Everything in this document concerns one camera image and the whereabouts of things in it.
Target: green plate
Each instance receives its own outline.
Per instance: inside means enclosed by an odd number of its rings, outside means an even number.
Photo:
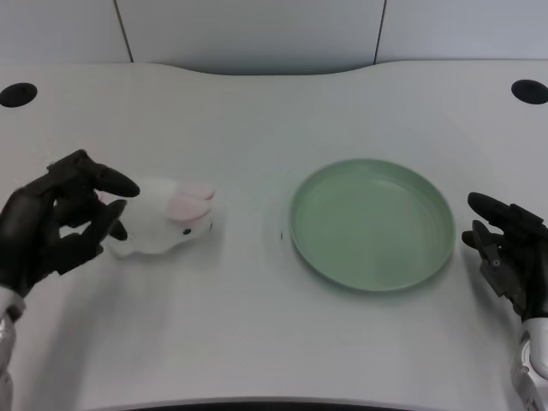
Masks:
[[[400,165],[356,159],[310,176],[291,204],[293,242],[316,271],[368,291],[404,289],[444,265],[455,220],[442,194]]]

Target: white plush toy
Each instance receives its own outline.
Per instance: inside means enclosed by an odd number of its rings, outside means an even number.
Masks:
[[[117,256],[165,253],[211,229],[210,200],[214,194],[211,185],[185,184],[164,178],[143,178],[135,182],[140,187],[140,195],[128,202],[122,214],[128,239],[118,241],[109,237],[110,248]]]

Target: white wall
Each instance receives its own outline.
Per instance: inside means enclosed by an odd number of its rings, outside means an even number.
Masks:
[[[384,0],[119,0],[136,62],[219,74],[373,63]]]
[[[384,0],[118,0],[136,62],[221,74],[373,63]],[[386,0],[377,63],[548,59],[548,0]],[[0,0],[0,63],[128,62],[114,0]]]
[[[112,0],[0,0],[0,63],[128,61]]]
[[[387,0],[377,62],[546,59],[548,0]]]

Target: bunny ear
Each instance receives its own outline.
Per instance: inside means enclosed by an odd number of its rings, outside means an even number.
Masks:
[[[215,189],[207,182],[180,182],[177,185],[178,194],[192,195],[201,200],[211,200]]]
[[[168,203],[168,218],[183,222],[201,218],[211,211],[207,202],[186,194],[175,194]]]

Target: table surface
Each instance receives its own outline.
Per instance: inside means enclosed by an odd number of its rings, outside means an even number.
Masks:
[[[518,318],[457,242],[431,281],[358,293],[306,268],[287,208],[345,158],[407,166],[458,231],[480,191],[546,216],[548,62],[388,63],[230,77],[154,64],[0,66],[31,104],[0,107],[0,200],[77,148],[130,176],[217,187],[212,233],[160,257],[108,253],[29,295],[11,370],[16,411],[300,398],[420,410],[517,409]]]

